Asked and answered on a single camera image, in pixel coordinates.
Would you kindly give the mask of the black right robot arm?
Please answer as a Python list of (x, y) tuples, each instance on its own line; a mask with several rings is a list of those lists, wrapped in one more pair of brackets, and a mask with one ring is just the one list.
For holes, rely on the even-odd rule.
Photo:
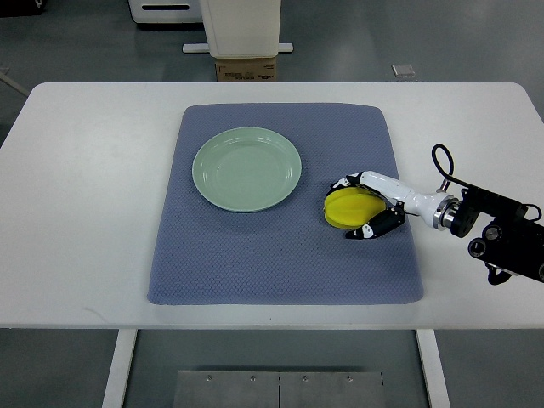
[(439, 205), (434, 226), (463, 238), (481, 213), (490, 216), (481, 236), (467, 246), (469, 255), (488, 269), (488, 282), (497, 286), (514, 275), (543, 282), (543, 226), (538, 223), (541, 209), (455, 178), (453, 157), (443, 144), (432, 148), (432, 159), (444, 178), (440, 192), (446, 192), (452, 183), (462, 187), (461, 199), (447, 197)]

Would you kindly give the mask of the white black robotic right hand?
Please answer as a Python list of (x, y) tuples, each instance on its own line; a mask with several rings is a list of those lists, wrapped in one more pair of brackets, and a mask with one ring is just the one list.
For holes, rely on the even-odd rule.
[(366, 171), (338, 180), (326, 196), (347, 187), (369, 190), (385, 200), (387, 208), (357, 229), (345, 229), (348, 239), (375, 239), (386, 235), (404, 224), (408, 215), (421, 218), (432, 229), (444, 230), (451, 224), (450, 215), (459, 201), (444, 190), (436, 193), (419, 193), (395, 178)]

